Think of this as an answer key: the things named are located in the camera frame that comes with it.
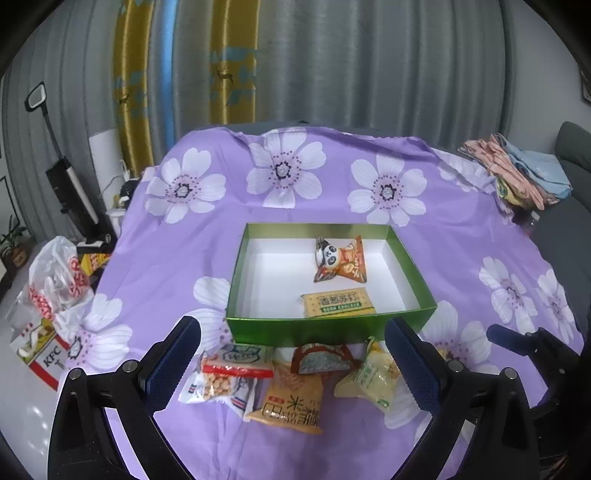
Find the bed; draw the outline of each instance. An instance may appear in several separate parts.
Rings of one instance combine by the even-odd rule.
[[[419,138],[307,125],[187,134],[144,173],[67,367],[96,373],[138,359],[186,314],[201,323],[199,352],[229,341],[223,318],[247,222],[387,223],[438,304],[422,338],[474,371],[514,367],[538,403],[545,385],[535,368],[491,345],[486,328],[543,327],[578,352],[583,339],[536,246],[449,163]],[[155,419],[199,479],[387,479],[430,421],[403,380],[384,415],[366,400],[334,398],[333,379],[320,436],[244,423],[226,405],[177,400],[195,364]],[[114,411],[109,421],[130,473],[145,478]],[[442,478],[457,470],[472,430],[466,422]]]

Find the gray sofa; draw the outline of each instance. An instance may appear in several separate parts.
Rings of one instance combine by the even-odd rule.
[[[587,336],[591,323],[591,134],[565,122],[554,152],[573,193],[541,212],[532,240],[564,286],[577,327]]]

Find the curtain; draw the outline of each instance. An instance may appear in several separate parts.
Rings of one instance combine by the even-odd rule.
[[[125,163],[136,176],[154,165],[146,75],[153,8],[152,1],[122,0],[113,44],[113,98],[117,104],[121,150]]]
[[[2,129],[20,211],[38,240],[77,232],[45,172],[57,155],[41,111],[24,101],[42,80],[57,141],[95,209],[104,210],[88,137],[116,127],[112,99],[113,38],[119,0],[65,0],[28,38],[4,77]]]
[[[502,3],[178,0],[160,72],[174,108],[151,121],[176,140],[210,123],[304,119],[456,148],[503,131],[510,109]]]

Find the gold curtain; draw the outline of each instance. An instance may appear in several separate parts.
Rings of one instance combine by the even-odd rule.
[[[123,157],[135,176],[154,165],[148,121],[148,45],[154,2],[122,0],[113,45],[113,99]]]
[[[209,121],[255,121],[259,0],[214,0],[209,59]]]

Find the yellow package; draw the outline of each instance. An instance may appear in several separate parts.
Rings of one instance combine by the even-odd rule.
[[[302,298],[306,318],[337,318],[376,313],[365,288],[306,293]]]
[[[363,365],[336,384],[335,397],[367,398],[386,413],[390,410],[399,377],[400,370],[390,353],[370,338]]]
[[[90,277],[100,267],[106,264],[110,258],[111,254],[84,254],[80,261],[80,267]]]
[[[289,365],[276,365],[260,410],[247,418],[304,433],[322,433],[318,426],[322,402],[320,375],[295,375]]]

